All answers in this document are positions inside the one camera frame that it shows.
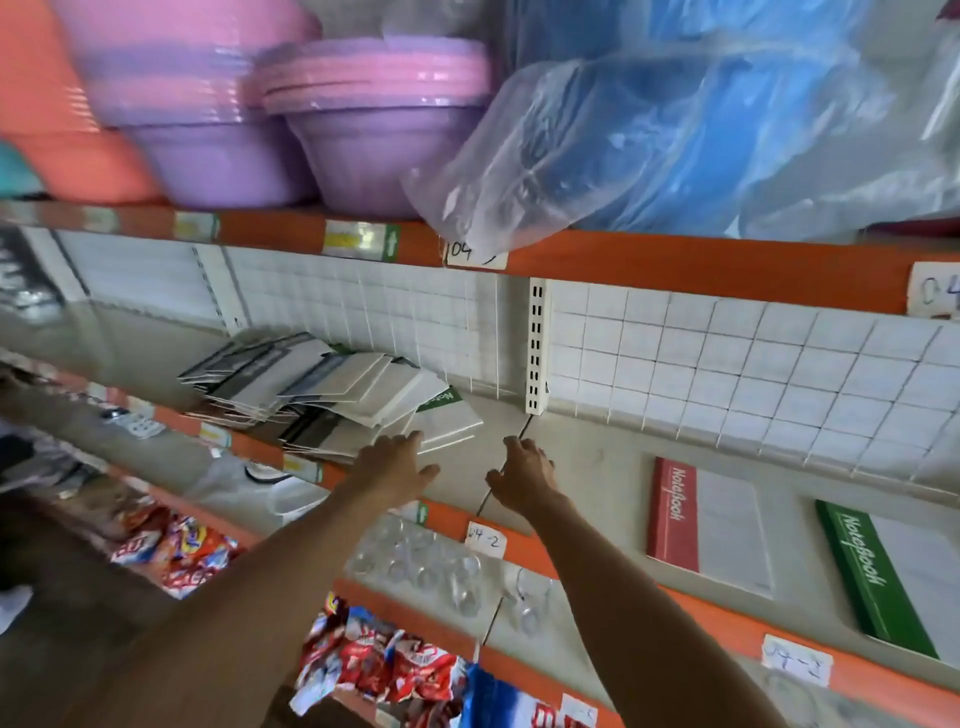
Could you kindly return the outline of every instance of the hand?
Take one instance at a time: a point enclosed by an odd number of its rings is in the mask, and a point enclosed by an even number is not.
[[[399,508],[415,500],[440,474],[439,465],[417,470],[417,450],[423,433],[379,437],[357,454],[350,470],[351,491],[369,496],[377,508]]]
[[[487,485],[493,497],[526,517],[530,509],[557,492],[553,460],[547,459],[546,453],[533,440],[521,442],[511,436],[505,437],[503,444],[507,446],[507,463],[503,466],[503,473],[487,473]]]

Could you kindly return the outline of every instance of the stack of notebooks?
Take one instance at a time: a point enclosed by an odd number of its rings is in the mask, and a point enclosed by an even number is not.
[[[860,628],[960,667],[960,554],[947,536],[824,500],[817,515]]]
[[[754,485],[664,458],[654,478],[647,554],[772,598]]]
[[[183,372],[204,393],[190,414],[234,429],[288,424],[299,454],[350,460],[380,435],[421,430],[421,452],[473,436],[483,421],[455,389],[410,361],[351,352],[308,333],[232,342]]]

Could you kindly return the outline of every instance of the green notebook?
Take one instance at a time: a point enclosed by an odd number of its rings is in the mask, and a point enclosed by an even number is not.
[[[860,627],[960,666],[960,555],[941,533],[818,500]]]

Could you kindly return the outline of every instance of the white paper label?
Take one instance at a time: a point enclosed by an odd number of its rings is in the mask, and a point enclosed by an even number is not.
[[[290,475],[295,475],[300,480],[306,480],[308,483],[317,482],[317,473],[320,467],[317,463],[302,457],[297,457],[289,452],[283,453],[283,471]]]
[[[91,468],[98,470],[101,473],[106,473],[109,468],[106,460],[104,460],[102,457],[91,455],[89,452],[74,450],[73,456],[80,460],[80,462],[86,463],[86,465],[89,465]]]
[[[444,261],[455,268],[487,268],[492,271],[507,269],[509,253],[499,255],[480,255],[465,243],[449,243],[446,246]]]
[[[7,200],[7,219],[14,225],[36,226],[36,205]]]
[[[914,263],[906,313],[927,319],[960,315],[960,263]]]
[[[84,230],[88,232],[117,232],[120,220],[109,207],[84,207]]]
[[[821,688],[830,685],[833,656],[773,635],[763,638],[763,666],[789,672]]]
[[[200,423],[200,439],[220,448],[230,447],[230,433],[210,423]]]
[[[146,417],[152,420],[156,408],[151,402],[142,400],[140,397],[127,397],[127,410],[134,415],[140,415],[140,417]]]
[[[482,523],[471,521],[467,526],[467,539],[464,541],[469,548],[494,559],[502,559],[507,552],[507,537],[495,528]]]
[[[150,491],[150,483],[148,483],[146,480],[134,477],[133,475],[124,475],[123,481],[135,491],[139,491],[140,493],[148,493]]]
[[[86,385],[86,393],[89,397],[92,397],[95,400],[107,401],[107,387],[103,384],[97,384],[95,381],[88,382]]]
[[[560,704],[560,715],[570,716],[589,728],[596,728],[597,714],[599,711],[592,705],[588,705],[583,700],[578,700],[573,695],[564,693],[564,699]]]
[[[57,367],[55,367],[53,364],[47,364],[45,361],[38,361],[36,363],[36,373],[42,376],[44,379],[57,381]]]
[[[190,240],[197,243],[209,243],[220,231],[220,220],[210,212],[185,212],[177,210],[174,218],[174,237],[177,240]]]

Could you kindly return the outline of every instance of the forearm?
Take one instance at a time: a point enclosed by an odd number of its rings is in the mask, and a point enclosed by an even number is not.
[[[259,726],[330,585],[378,514],[342,484],[178,606],[63,725]]]
[[[527,518],[625,725],[785,725],[723,649],[566,497],[551,494]]]

